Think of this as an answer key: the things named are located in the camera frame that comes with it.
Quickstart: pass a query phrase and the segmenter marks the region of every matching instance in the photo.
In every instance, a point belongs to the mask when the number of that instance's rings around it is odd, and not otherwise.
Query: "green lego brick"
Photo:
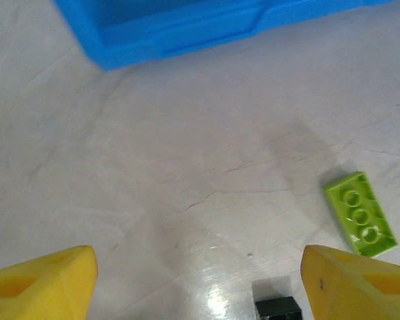
[[[355,252],[376,257],[397,246],[364,172],[327,185],[324,192]]]

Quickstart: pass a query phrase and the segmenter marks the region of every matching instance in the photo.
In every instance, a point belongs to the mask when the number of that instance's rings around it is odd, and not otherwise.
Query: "marble floor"
[[[95,248],[89,319],[254,318],[321,192],[366,171],[399,240],[400,0],[103,73],[44,0],[0,0],[0,268]]]

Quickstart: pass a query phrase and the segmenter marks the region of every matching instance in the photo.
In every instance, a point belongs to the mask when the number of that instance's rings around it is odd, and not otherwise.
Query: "dark block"
[[[302,320],[302,311],[293,297],[255,302],[261,320]]]

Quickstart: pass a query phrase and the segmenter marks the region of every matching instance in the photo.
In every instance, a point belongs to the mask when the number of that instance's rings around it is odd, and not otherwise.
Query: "blue plastic bin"
[[[86,55],[110,70],[391,0],[54,1]]]

